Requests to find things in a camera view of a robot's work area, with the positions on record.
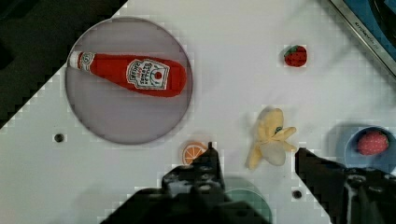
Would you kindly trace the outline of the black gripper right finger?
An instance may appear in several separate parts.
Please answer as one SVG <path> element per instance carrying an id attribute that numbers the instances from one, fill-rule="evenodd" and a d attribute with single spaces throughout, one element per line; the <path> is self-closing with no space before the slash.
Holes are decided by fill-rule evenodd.
<path id="1" fill-rule="evenodd" d="M 332 224 L 396 224 L 395 176 L 375 168 L 347 168 L 306 148 L 295 155 L 303 180 Z"/>

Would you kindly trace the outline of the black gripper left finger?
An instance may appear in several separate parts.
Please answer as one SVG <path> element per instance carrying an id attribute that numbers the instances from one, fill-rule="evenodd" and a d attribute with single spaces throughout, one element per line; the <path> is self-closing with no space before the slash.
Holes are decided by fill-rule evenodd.
<path id="1" fill-rule="evenodd" d="M 212 189 L 223 192 L 225 184 L 216 144 L 209 142 L 207 150 L 192 163 L 179 165 L 164 175 L 161 188 L 172 197 Z"/>

